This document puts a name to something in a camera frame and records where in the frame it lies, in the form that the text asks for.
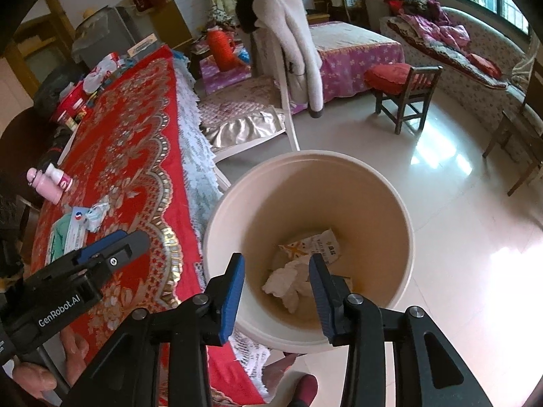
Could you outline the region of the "person's left hand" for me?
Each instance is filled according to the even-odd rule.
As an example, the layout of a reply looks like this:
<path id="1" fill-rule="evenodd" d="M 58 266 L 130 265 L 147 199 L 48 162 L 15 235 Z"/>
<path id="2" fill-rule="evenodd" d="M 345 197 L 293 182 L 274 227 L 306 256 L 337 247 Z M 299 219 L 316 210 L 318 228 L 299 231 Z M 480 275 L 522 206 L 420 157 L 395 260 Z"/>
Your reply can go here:
<path id="1" fill-rule="evenodd" d="M 60 339 L 65 353 L 65 378 L 73 386 L 87 366 L 85 358 L 89 345 L 70 326 L 62 330 Z M 57 380 L 48 368 L 30 362 L 16 364 L 12 371 L 12 380 L 40 401 L 46 401 L 44 394 L 57 387 Z"/>

